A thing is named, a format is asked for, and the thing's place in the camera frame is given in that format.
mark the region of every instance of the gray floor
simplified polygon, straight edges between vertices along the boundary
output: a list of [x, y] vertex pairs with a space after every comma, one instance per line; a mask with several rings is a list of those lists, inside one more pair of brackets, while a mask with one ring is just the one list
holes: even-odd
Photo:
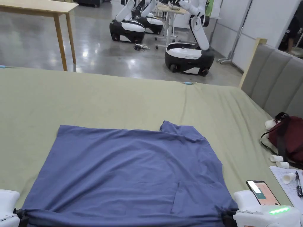
[[[100, 8], [78, 6], [71, 13], [77, 72], [238, 86], [242, 73], [231, 65], [214, 62], [206, 77], [170, 72], [164, 64], [164, 49], [155, 50], [152, 34], [143, 40], [150, 47], [145, 52], [135, 51], [131, 43], [112, 41], [109, 23], [120, 9], [120, 3], [112, 1]], [[64, 15], [60, 24], [68, 70], [73, 71]], [[52, 18], [1, 12], [0, 30], [0, 65], [63, 70]]]

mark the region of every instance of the mattress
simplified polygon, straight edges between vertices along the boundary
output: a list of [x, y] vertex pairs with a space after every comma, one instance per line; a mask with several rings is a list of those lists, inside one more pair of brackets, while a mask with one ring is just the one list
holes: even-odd
[[209, 141], [231, 194], [248, 189], [247, 180], [264, 180], [281, 204], [291, 204], [269, 169], [270, 153], [259, 142], [271, 117], [239, 88], [1, 69], [0, 104], [0, 188], [20, 192], [17, 208], [60, 125], [159, 130], [163, 120], [192, 125]]

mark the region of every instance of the wooden table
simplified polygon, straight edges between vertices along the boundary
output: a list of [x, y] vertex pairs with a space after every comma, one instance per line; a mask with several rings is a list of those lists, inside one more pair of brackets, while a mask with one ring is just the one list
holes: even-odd
[[78, 4], [68, 2], [57, 2], [51, 0], [0, 0], [0, 11], [36, 16], [53, 17], [59, 42], [59, 49], [64, 71], [67, 71], [67, 64], [63, 46], [62, 33], [59, 16], [66, 15], [68, 36], [71, 43], [73, 62], [76, 64], [74, 40], [69, 12]]

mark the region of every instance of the smartphone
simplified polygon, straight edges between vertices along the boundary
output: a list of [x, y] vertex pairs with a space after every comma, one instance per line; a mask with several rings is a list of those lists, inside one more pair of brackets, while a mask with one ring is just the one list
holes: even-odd
[[280, 205], [275, 195], [271, 192], [265, 181], [248, 180], [246, 182], [249, 189], [261, 205]]

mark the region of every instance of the white table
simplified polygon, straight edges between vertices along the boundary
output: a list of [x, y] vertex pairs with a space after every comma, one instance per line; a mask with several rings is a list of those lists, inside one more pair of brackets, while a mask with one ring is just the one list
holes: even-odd
[[174, 24], [175, 14], [185, 14], [187, 12], [185, 9], [182, 8], [180, 8], [179, 10], [172, 10], [168, 7], [168, 5], [164, 5], [164, 4], [158, 4], [157, 9], [162, 12], [167, 12], [167, 17], [164, 25], [164, 36], [163, 37], [157, 36], [155, 38], [155, 40], [166, 39], [166, 44], [165, 45], [157, 44], [156, 49], [158, 49], [158, 47], [167, 47], [168, 44], [170, 43], [171, 31]]

